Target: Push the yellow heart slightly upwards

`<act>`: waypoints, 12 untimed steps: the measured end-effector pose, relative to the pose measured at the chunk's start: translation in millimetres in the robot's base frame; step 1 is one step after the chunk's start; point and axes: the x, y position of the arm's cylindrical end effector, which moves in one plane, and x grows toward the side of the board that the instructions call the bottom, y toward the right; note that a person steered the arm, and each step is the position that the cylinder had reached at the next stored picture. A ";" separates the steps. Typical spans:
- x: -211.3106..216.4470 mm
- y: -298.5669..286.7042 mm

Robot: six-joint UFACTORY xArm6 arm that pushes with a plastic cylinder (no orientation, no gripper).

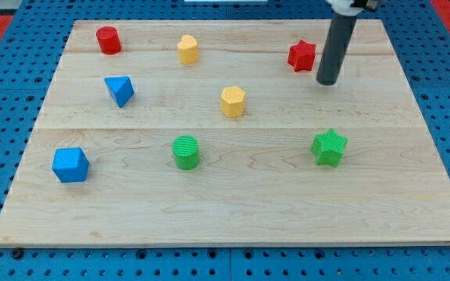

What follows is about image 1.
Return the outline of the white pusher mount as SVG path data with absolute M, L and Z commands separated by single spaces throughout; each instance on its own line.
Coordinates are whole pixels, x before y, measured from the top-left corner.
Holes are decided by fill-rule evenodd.
M 363 10 L 376 11 L 381 7 L 381 0 L 326 0 L 339 15 L 357 16 Z

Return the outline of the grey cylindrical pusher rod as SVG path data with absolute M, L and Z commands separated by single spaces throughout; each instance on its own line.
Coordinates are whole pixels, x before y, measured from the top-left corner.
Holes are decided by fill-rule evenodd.
M 336 84 L 356 20 L 357 16 L 333 15 L 316 76 L 319 84 Z

